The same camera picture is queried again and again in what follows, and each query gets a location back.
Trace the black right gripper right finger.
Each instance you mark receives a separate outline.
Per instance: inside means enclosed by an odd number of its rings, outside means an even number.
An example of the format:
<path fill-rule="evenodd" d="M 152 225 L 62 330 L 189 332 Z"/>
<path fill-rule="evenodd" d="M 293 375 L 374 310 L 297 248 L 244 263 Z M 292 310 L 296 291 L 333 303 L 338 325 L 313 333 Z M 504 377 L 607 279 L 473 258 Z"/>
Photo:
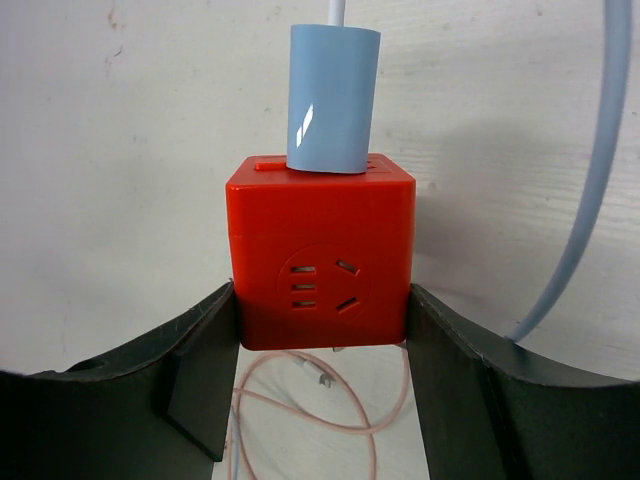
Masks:
<path fill-rule="evenodd" d="M 430 478 L 638 478 L 638 382 L 526 350 L 419 285 L 406 344 Z"/>

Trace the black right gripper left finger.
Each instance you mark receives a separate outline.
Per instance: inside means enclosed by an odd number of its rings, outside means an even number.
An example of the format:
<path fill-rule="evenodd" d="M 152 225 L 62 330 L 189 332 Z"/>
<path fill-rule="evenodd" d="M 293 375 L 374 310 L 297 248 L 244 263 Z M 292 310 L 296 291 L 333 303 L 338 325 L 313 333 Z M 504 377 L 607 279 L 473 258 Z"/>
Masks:
<path fill-rule="evenodd" d="M 5 479 L 208 479 L 239 353 L 232 283 L 63 372 L 1 375 Z"/>

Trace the red cube power socket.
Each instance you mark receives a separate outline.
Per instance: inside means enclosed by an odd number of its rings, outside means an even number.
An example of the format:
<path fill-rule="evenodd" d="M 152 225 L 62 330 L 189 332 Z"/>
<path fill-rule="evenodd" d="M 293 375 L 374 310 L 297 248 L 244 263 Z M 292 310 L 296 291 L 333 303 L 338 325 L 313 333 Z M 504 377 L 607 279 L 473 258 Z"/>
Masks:
<path fill-rule="evenodd" d="M 228 180 L 226 203 L 245 348 L 404 339 L 416 224 L 408 172 L 381 154 L 355 175 L 251 156 Z"/>

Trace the light blue charger plug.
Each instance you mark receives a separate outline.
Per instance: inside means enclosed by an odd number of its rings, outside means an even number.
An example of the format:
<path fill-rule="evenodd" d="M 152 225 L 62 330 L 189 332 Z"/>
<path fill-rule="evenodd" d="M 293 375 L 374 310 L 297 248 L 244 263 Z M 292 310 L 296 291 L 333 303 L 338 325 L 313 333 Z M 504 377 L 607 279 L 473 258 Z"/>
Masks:
<path fill-rule="evenodd" d="M 321 24 L 290 30 L 286 164 L 292 170 L 367 169 L 381 33 Z"/>

